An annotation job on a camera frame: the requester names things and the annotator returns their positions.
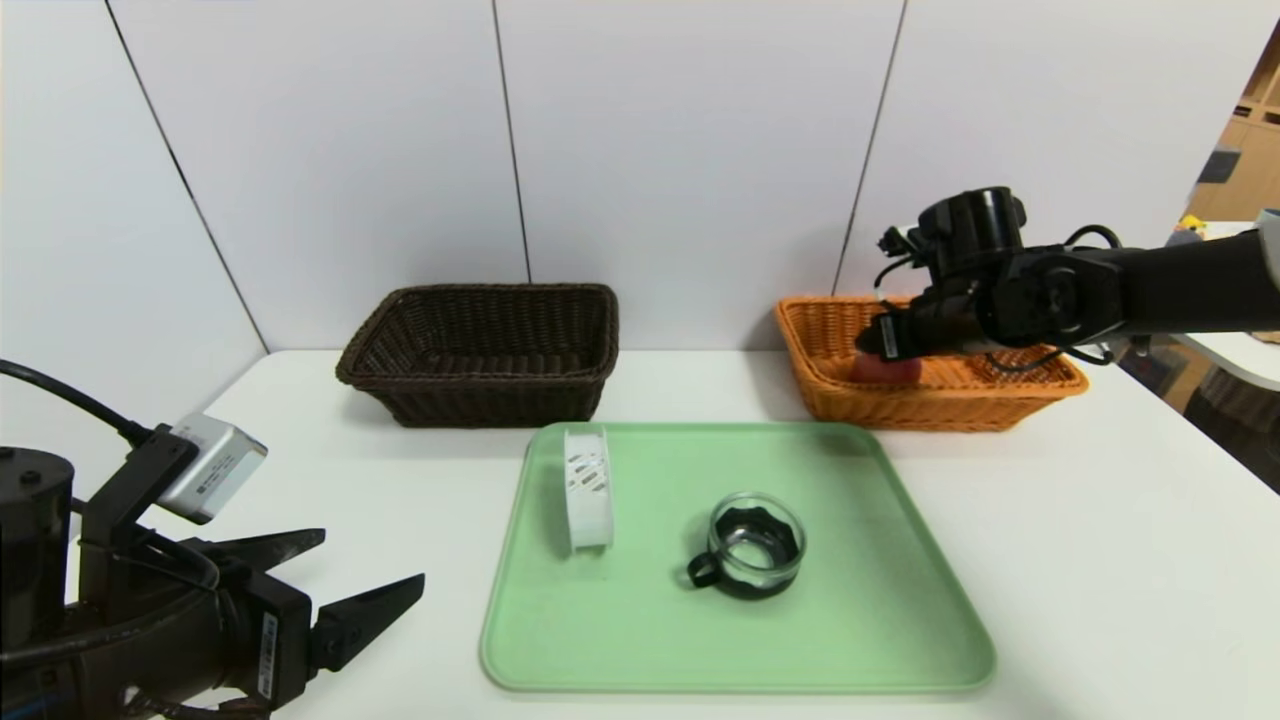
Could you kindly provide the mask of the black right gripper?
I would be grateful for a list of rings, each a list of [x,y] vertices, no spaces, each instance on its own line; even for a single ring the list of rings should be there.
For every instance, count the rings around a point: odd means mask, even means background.
[[[978,354],[983,328],[964,299],[915,299],[906,307],[881,314],[858,334],[855,346],[890,361]]]

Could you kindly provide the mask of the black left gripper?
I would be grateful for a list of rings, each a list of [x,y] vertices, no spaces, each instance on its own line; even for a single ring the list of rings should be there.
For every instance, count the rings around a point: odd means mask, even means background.
[[[269,719],[314,674],[338,673],[422,597],[407,577],[319,609],[273,569],[323,544],[321,528],[238,539],[188,538],[192,570],[131,561],[143,589],[129,618],[78,653],[82,719]]]

